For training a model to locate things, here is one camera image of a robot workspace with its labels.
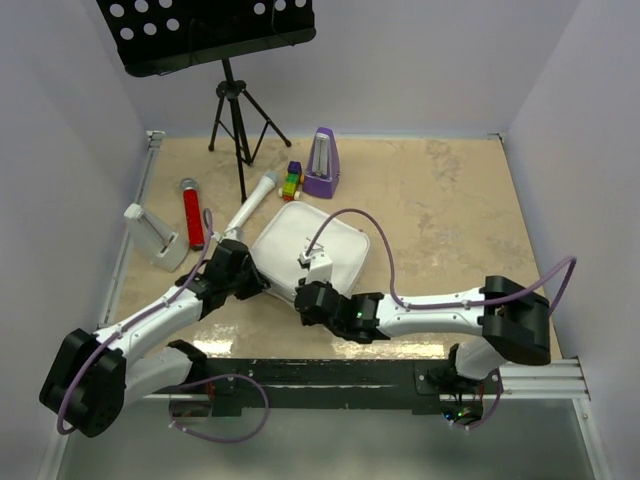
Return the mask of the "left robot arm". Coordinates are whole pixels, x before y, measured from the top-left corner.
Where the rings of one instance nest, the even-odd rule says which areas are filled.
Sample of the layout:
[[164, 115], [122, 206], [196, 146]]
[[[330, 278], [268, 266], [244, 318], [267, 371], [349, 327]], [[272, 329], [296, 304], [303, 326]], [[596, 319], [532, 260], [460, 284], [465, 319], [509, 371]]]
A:
[[269, 283], [249, 248], [222, 240], [204, 267], [180, 277], [145, 309], [110, 327], [88, 333], [77, 328], [63, 339], [39, 393], [56, 413], [61, 433], [92, 438], [109, 428], [122, 409], [148, 394], [179, 386], [200, 390], [207, 380], [206, 356], [185, 341], [150, 352], [173, 333], [221, 308], [230, 296], [245, 300]]

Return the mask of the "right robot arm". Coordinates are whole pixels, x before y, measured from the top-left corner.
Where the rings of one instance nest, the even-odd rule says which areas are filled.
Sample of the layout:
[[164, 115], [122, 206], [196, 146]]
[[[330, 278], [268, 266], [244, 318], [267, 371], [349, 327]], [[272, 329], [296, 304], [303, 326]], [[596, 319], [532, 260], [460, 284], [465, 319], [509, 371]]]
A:
[[551, 361], [549, 301], [503, 276], [451, 295], [399, 297], [379, 292], [347, 297], [328, 282], [297, 288], [294, 308], [305, 326], [321, 325], [359, 344], [420, 333], [457, 333], [472, 340], [452, 347], [448, 365], [432, 377], [469, 392], [511, 362], [545, 366]]

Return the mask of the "grey medicine case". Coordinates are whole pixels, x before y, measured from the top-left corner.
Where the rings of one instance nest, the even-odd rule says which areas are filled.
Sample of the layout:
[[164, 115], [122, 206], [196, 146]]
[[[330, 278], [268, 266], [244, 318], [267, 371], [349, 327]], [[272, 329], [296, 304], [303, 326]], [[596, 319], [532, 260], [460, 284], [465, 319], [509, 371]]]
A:
[[[251, 255], [258, 271], [270, 283], [269, 293], [285, 303], [294, 303], [295, 288], [309, 271], [298, 262], [328, 215], [304, 202], [285, 204], [261, 232]], [[332, 263], [330, 282], [349, 296], [363, 270], [370, 248], [369, 237], [333, 219], [314, 244], [312, 253]]]

